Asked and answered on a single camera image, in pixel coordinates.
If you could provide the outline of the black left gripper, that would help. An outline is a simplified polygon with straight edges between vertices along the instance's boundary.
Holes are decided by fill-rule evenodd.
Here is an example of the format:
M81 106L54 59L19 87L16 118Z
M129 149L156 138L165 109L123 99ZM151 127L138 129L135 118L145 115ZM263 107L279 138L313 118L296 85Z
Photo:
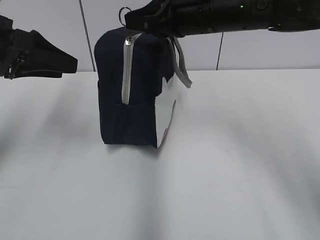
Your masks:
M13 20L0 17L0 76L61 78L74 74L78 60L60 50L39 32L14 29Z

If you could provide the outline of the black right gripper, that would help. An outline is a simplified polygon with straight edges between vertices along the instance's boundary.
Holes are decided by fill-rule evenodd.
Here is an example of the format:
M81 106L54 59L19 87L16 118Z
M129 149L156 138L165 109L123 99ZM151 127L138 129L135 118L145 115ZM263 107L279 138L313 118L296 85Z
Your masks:
M219 6L219 0L152 0L126 13L125 26L160 39L219 33Z

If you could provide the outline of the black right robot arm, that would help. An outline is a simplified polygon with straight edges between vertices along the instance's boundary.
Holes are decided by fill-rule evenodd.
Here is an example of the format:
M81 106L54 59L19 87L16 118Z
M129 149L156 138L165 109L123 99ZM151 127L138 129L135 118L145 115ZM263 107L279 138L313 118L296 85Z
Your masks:
M318 0L152 0L124 16L126 27L157 37L320 28Z

